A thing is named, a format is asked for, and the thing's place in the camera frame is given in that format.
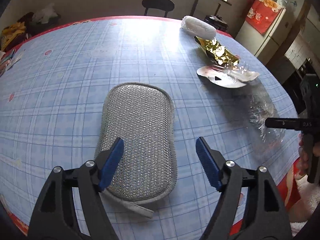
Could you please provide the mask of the right hand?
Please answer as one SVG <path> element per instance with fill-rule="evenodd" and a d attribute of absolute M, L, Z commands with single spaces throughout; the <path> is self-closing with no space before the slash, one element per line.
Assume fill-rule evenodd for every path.
<path fill-rule="evenodd" d="M 303 142 L 303 133 L 300 133 L 299 135 L 299 162 L 297 164 L 297 167 L 299 169 L 299 172 L 296 174 L 296 179 L 300 180 L 302 179 L 307 171 L 308 171 L 308 154 L 306 153 L 305 149 L 304 149 L 304 142 Z M 313 147 L 313 154 L 317 157 L 319 157 L 320 155 L 320 143 L 317 142 L 315 143 L 314 147 Z"/>

